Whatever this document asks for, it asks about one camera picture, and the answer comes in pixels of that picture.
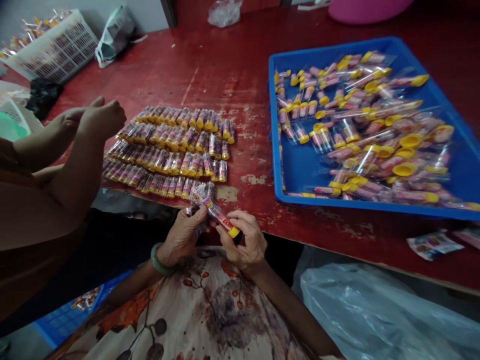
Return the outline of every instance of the green bangle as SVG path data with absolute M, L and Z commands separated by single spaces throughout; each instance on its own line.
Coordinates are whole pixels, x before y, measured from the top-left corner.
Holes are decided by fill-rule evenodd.
M 170 278 L 177 271 L 177 267 L 176 266 L 175 267 L 163 266 L 160 263 L 159 259 L 157 259 L 157 250 L 163 244 L 164 244 L 163 242 L 159 242 L 159 243 L 156 243 L 155 245 L 153 245 L 153 247 L 151 248 L 151 252 L 150 252 L 150 259 L 151 259 L 151 262 L 153 263 L 153 267 L 155 268 L 155 270 L 157 270 L 160 274 L 165 275 L 166 277 Z

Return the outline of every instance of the blue tray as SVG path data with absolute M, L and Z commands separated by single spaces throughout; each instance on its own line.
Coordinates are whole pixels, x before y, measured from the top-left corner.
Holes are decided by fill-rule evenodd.
M 43 335 L 45 341 L 52 349 L 56 349 L 91 313 L 103 304 L 112 290 L 132 272 L 133 270 L 129 270 L 104 283 L 100 287 L 100 291 L 98 292 L 90 310 L 82 311 L 78 308 L 72 308 L 72 305 L 76 300 L 74 299 L 59 307 L 57 310 L 38 319 L 34 323 L 38 332 Z
M 377 39 L 350 42 L 342 45 L 319 47 L 310 50 L 283 52 L 270 56 L 268 61 L 268 83 L 274 84 L 275 70 L 279 72 L 291 69 L 298 72 L 305 65 L 323 68 L 331 64 L 338 57 L 348 54 L 364 54 L 367 51 L 378 50 L 383 53 L 396 55 L 397 58 L 391 64 L 393 74 L 407 66 L 415 68 L 414 75 L 428 74 L 428 71 L 419 63 L 405 43 L 397 37 L 381 37 Z M 293 203 L 313 206 L 332 206 L 341 208 L 381 210 L 398 213 L 421 214 L 440 218 L 452 218 L 460 220 L 480 221 L 480 212 L 446 209 L 430 206 L 402 205 L 393 203 L 371 201 L 349 201 L 343 199 L 318 199 L 308 197 L 287 196 L 282 189 L 282 169 L 280 162 L 279 138 L 276 136 L 278 129 L 277 98 L 275 87 L 270 86 L 271 103 L 271 128 L 273 146 L 273 174 L 275 197 L 283 203 Z M 333 98 L 335 89 L 327 91 L 327 95 Z M 408 95 L 410 99 L 421 99 L 421 108 L 429 108 L 441 105 L 441 119 L 455 126 L 453 140 L 458 142 L 450 166 L 451 182 L 444 184 L 445 189 L 466 202 L 480 203 L 480 191 L 476 190 L 480 179 L 480 145 L 470 128 L 465 124 L 460 115 L 447 100 L 435 81 L 430 78 L 425 85 L 415 89 Z M 313 129 L 314 122 L 306 123 L 305 130 L 309 133 Z M 283 147 L 283 172 L 287 192 L 301 193 L 304 186 L 327 186 L 331 176 L 320 175 L 322 165 L 318 161 L 317 154 L 310 143 L 293 146 L 284 134 L 281 135 Z

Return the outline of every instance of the white plastic bag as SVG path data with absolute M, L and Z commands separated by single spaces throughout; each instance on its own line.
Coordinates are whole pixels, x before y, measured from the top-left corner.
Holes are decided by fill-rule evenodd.
M 348 360 L 480 359 L 480 324 L 369 265 L 301 276 L 303 302 Z
M 115 57 L 125 49 L 134 31 L 135 24 L 127 13 L 127 8 L 117 7 L 108 18 L 95 49 L 95 57 L 102 69 L 113 63 Z
M 240 21 L 240 7 L 243 0 L 218 0 L 208 11 L 208 22 L 225 28 Z

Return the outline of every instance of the red table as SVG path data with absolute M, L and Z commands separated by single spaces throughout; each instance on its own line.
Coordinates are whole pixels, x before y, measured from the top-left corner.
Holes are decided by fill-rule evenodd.
M 480 134 L 475 121 L 480 46 L 475 38 L 478 22 L 470 16 L 470 9 L 461 3 L 417 1 L 397 18 L 363 27 L 337 23 L 325 9 L 268 9 L 243 14 L 240 23 L 225 29 L 203 22 L 206 17 L 200 18 L 202 22 L 186 23 L 179 15 L 179 27 L 150 33 L 109 67 L 100 69 L 90 63 L 67 83 L 50 115 L 85 105 L 98 95 L 118 99 L 129 118 L 145 106 L 159 103 L 220 110 L 223 118 L 234 121 L 237 130 L 228 183 L 217 187 L 217 198 L 225 209 L 254 214 L 267 233 L 480 294 L 480 278 L 475 275 L 478 250 L 466 245 L 428 262 L 408 247 L 406 237 L 434 230 L 436 221 L 401 213 L 277 202 L 270 175 L 272 146 L 267 140 L 266 85 L 271 54 L 383 36 L 398 36 L 406 42 L 473 131 Z M 5 80 L 13 78 L 17 79 L 10 74 Z M 146 198 L 170 206 L 186 205 L 179 200 Z

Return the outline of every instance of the wall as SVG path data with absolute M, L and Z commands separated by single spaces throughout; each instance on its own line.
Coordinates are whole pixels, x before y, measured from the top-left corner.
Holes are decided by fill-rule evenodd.
M 107 19 L 119 5 L 128 7 L 140 33 L 169 27 L 160 0 L 0 0 L 0 41 L 7 42 L 19 33 L 22 19 L 47 18 L 52 9 L 79 9 L 100 38 Z

